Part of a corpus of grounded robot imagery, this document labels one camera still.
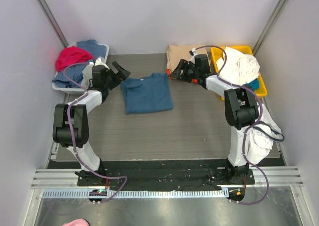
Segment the dark blue t-shirt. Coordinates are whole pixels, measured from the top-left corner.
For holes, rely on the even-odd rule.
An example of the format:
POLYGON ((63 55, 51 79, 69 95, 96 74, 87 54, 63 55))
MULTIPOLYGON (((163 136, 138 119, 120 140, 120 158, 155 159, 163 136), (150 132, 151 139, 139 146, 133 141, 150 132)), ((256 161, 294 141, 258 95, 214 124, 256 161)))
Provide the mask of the dark blue t-shirt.
POLYGON ((155 113, 173 109, 166 73, 128 78, 120 86, 126 114, 155 113))

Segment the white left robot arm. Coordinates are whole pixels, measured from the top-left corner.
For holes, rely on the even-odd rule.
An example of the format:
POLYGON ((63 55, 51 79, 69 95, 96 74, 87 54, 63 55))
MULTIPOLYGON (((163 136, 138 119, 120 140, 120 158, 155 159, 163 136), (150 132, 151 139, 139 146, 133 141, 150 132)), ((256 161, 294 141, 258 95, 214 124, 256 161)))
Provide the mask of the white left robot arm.
POLYGON ((91 63, 92 77, 88 80, 88 86, 79 85, 84 93, 67 104, 56 105, 54 112, 53 141, 72 152, 81 165, 79 177, 87 178, 97 186, 113 177, 106 175, 102 160, 89 143, 88 114, 104 103, 109 92, 131 74, 115 61, 112 65, 116 72, 100 58, 91 63))

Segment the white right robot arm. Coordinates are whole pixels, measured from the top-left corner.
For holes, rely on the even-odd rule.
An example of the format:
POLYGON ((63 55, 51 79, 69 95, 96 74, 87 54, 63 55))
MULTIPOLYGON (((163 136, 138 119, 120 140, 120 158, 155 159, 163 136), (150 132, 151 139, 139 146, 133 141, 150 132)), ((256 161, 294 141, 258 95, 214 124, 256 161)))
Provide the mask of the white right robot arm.
POLYGON ((245 86, 235 86, 211 72, 208 57, 195 55, 190 61, 180 60, 170 77, 191 83, 194 79, 204 89, 213 91, 224 98, 225 119, 231 127, 231 148, 226 159, 225 178, 235 184, 248 175, 249 163, 248 131, 259 117, 254 92, 245 86))

